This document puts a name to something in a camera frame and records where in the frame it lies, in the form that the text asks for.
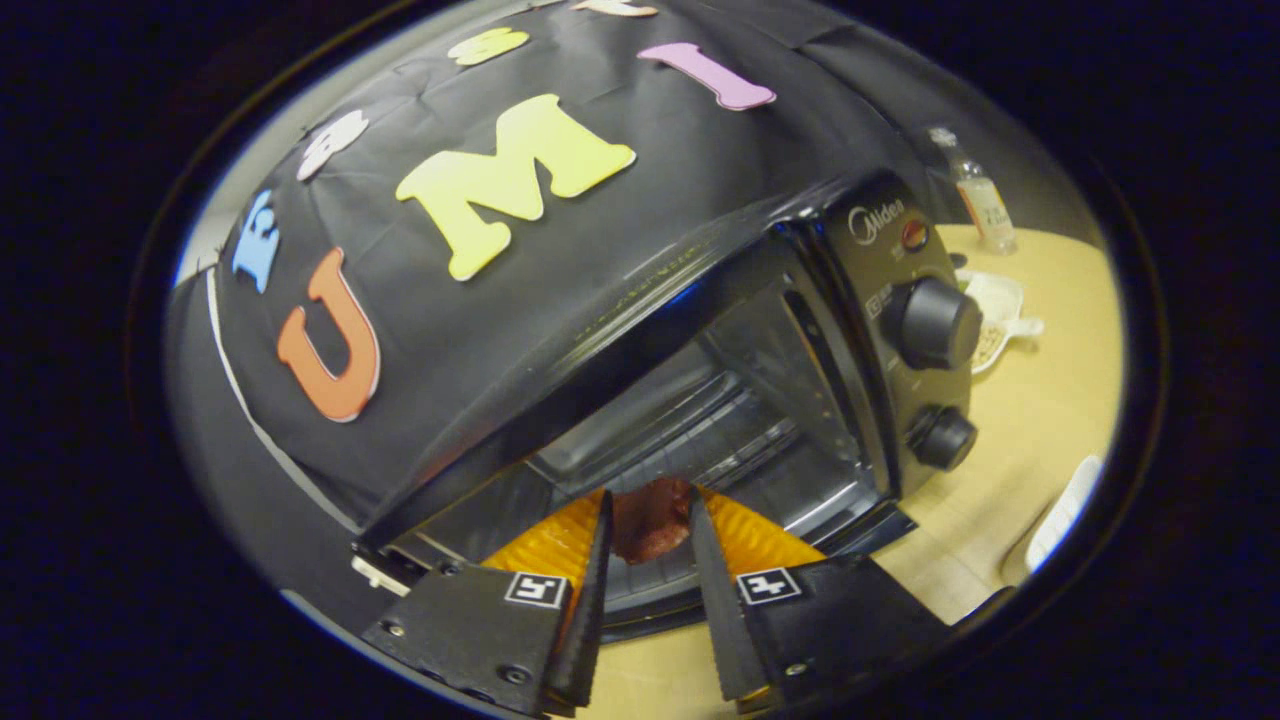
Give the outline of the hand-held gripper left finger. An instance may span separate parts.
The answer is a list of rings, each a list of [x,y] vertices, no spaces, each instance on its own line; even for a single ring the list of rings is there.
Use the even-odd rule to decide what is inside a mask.
[[[594,491],[485,562],[419,578],[362,638],[493,708],[572,717],[590,702],[613,529],[613,496]]]

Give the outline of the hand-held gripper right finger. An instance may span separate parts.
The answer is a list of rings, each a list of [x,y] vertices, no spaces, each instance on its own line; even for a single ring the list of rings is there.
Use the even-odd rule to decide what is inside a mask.
[[[814,714],[884,684],[951,626],[865,555],[827,556],[698,489],[690,541],[722,696],[741,714]]]

